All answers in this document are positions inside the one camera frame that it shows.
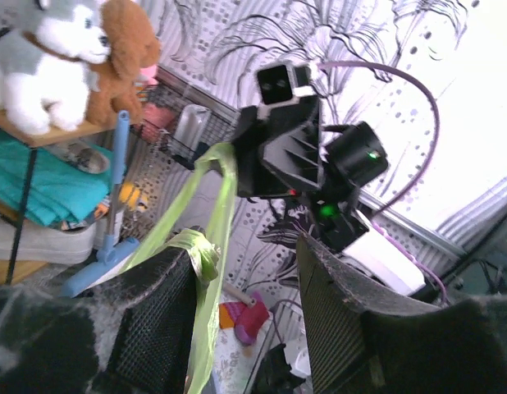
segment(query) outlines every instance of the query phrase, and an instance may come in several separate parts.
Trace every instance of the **black metal leg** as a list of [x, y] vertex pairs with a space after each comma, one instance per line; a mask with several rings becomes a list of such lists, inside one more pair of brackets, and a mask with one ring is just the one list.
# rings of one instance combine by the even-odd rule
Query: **black metal leg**
[[6, 284], [11, 285], [13, 281], [13, 273], [15, 272], [16, 256], [18, 255], [18, 246], [21, 242], [22, 227], [24, 226], [25, 210], [27, 208], [27, 200], [30, 197], [31, 180], [33, 179], [34, 164], [37, 161], [38, 148], [30, 148], [30, 159], [25, 171], [24, 187], [22, 189], [21, 206], [18, 209], [18, 218], [16, 219], [15, 240], [13, 241], [13, 249], [9, 258], [9, 266], [7, 267]]

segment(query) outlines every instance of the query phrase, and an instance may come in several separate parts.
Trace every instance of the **teal cloth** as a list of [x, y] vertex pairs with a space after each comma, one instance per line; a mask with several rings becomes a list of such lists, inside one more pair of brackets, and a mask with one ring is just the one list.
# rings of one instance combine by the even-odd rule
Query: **teal cloth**
[[[111, 160], [109, 150], [94, 146]], [[0, 201], [20, 207], [30, 150], [0, 131]], [[94, 175], [82, 172], [40, 149], [34, 168], [26, 217], [42, 226], [63, 220], [80, 222], [108, 194], [111, 171]]]

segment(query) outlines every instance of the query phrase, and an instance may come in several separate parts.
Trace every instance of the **green light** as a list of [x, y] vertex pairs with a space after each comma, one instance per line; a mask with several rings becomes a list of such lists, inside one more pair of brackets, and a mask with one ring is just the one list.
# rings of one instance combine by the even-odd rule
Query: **green light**
[[331, 218], [337, 214], [337, 208], [335, 205], [323, 205], [321, 209], [319, 209], [319, 213], [325, 218]]

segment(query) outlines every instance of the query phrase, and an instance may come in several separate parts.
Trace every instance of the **brown plush dog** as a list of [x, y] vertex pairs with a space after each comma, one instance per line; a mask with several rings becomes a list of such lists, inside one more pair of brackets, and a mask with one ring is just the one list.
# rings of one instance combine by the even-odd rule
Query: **brown plush dog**
[[146, 12], [132, 0], [108, 0], [103, 4], [103, 28], [112, 54], [103, 64], [92, 64], [92, 91], [86, 119], [104, 128], [113, 128], [119, 111], [130, 113], [131, 124], [142, 121], [142, 103], [136, 95], [135, 80], [140, 68], [157, 64], [160, 43]]

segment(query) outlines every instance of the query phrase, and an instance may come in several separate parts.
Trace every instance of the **gray and white plush husky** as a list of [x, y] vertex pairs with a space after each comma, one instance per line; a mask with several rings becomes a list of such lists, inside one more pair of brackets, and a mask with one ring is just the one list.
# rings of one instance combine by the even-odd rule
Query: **gray and white plush husky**
[[87, 63], [110, 53], [97, 0], [18, 0], [19, 24], [0, 38], [0, 109], [20, 131], [74, 131], [89, 98]]

